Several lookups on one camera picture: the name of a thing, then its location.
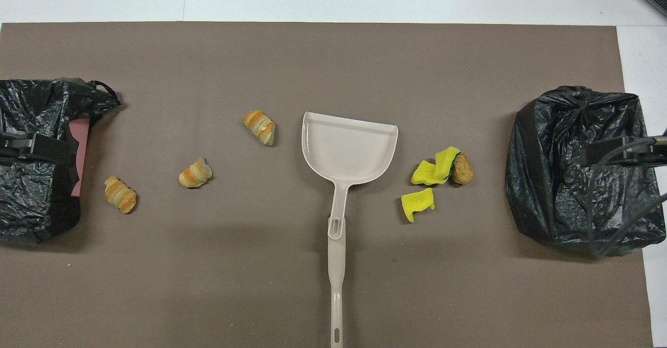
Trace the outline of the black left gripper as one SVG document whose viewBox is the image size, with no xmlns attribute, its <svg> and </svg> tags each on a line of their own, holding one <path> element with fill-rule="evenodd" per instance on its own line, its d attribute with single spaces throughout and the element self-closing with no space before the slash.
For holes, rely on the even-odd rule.
<svg viewBox="0 0 667 348">
<path fill-rule="evenodd" d="M 62 141 L 39 133 L 1 133 L 2 164 L 75 165 L 77 149 L 77 141 Z"/>
</svg>

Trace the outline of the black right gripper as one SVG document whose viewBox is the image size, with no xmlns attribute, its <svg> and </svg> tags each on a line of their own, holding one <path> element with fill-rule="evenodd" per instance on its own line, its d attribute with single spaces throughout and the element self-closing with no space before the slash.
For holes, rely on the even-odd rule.
<svg viewBox="0 0 667 348">
<path fill-rule="evenodd" d="M 620 167 L 662 167 L 666 165 L 665 136 L 622 136 L 584 146 L 582 167 L 618 165 Z"/>
</svg>

